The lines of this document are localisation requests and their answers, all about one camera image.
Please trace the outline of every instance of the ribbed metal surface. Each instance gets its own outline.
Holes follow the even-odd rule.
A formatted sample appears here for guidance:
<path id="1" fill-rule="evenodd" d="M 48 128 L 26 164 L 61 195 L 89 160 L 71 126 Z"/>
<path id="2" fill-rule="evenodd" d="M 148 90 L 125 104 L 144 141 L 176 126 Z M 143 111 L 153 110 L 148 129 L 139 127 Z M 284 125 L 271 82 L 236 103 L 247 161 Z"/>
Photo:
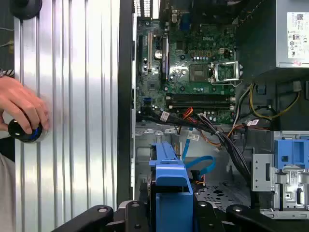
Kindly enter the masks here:
<path id="1" fill-rule="evenodd" d="M 43 0 L 14 27 L 16 77 L 52 125 L 40 143 L 16 141 L 16 231 L 49 232 L 116 207 L 119 0 Z"/>

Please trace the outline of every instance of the sticker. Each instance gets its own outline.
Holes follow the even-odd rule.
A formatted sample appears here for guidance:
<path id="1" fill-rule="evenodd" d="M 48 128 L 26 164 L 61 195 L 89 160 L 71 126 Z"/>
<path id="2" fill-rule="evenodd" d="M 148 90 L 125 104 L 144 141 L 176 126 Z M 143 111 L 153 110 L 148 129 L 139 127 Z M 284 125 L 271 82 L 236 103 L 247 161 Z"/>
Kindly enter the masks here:
<path id="1" fill-rule="evenodd" d="M 290 185 L 298 185 L 298 172 L 291 172 Z"/>
<path id="2" fill-rule="evenodd" d="M 309 12 L 288 12 L 288 58 L 309 57 Z"/>
<path id="3" fill-rule="evenodd" d="M 252 123 L 251 123 L 251 125 L 257 125 L 257 124 L 258 124 L 258 122 L 259 122 L 259 120 L 258 120 L 258 119 L 253 120 L 253 121 L 252 121 Z"/>
<path id="4" fill-rule="evenodd" d="M 199 140 L 199 135 L 197 135 L 197 134 L 189 134 L 188 135 L 188 139 L 198 141 Z"/>
<path id="5" fill-rule="evenodd" d="M 160 117 L 160 120 L 166 122 L 166 121 L 168 120 L 168 118 L 169 118 L 169 113 L 163 111 L 163 112 L 162 112 L 162 115 L 161 115 L 161 117 Z"/>

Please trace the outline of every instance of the hand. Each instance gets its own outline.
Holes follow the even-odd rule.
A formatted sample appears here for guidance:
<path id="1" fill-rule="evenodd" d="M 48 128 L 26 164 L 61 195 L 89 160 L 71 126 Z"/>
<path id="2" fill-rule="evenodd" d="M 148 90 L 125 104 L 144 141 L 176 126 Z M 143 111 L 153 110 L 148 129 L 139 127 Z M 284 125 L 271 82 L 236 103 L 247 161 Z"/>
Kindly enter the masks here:
<path id="1" fill-rule="evenodd" d="M 27 134 L 31 134 L 32 129 L 37 129 L 40 122 L 45 130 L 49 129 L 45 103 L 21 83 L 6 76 L 0 78 L 0 131 L 8 130 L 8 125 L 3 120 L 4 111 L 9 113 Z"/>

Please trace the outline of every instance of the green circuit board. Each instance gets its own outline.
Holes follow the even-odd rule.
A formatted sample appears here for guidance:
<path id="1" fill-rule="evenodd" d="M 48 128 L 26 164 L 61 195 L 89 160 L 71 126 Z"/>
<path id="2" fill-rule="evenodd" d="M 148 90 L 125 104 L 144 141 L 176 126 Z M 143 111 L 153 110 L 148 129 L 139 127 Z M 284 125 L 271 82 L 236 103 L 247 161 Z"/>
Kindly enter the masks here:
<path id="1" fill-rule="evenodd" d="M 167 33 L 159 21 L 140 20 L 137 35 L 137 44 L 142 44 L 141 51 L 138 47 L 138 55 L 142 56 L 140 62 L 149 57 L 148 36 L 153 36 L 151 69 L 146 69 L 146 62 L 142 62 L 138 69 L 137 111 L 145 105 L 145 99 L 150 101 L 148 104 L 152 110 L 170 111 L 166 102 L 169 94 L 224 95 L 227 98 L 234 95 L 235 88 L 232 85 L 210 83 L 208 66 L 210 62 L 234 60 L 235 27 L 201 25 L 199 31 L 181 31 L 176 25 L 169 27 Z M 164 35 L 169 36 L 169 75 L 165 82 L 161 76 L 161 60 L 156 59 L 155 54 Z M 228 66 L 219 72 L 223 77 L 232 77 L 233 73 Z M 205 111 L 212 118 L 216 118 L 216 123 L 230 124 L 233 121 L 229 109 Z"/>

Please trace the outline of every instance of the screw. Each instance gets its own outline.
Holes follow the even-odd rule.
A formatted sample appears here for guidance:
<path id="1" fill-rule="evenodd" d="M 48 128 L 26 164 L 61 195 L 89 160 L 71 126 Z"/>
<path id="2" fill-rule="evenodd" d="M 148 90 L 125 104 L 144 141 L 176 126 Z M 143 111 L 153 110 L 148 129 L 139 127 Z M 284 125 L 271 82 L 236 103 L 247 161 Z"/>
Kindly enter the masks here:
<path id="1" fill-rule="evenodd" d="M 98 209 L 98 211 L 99 211 L 99 213 L 105 213 L 107 211 L 107 209 L 106 208 L 100 208 L 100 209 Z"/>
<path id="2" fill-rule="evenodd" d="M 233 207 L 233 210 L 236 211 L 236 212 L 241 212 L 242 211 L 242 208 L 238 207 L 238 206 L 234 206 Z"/>

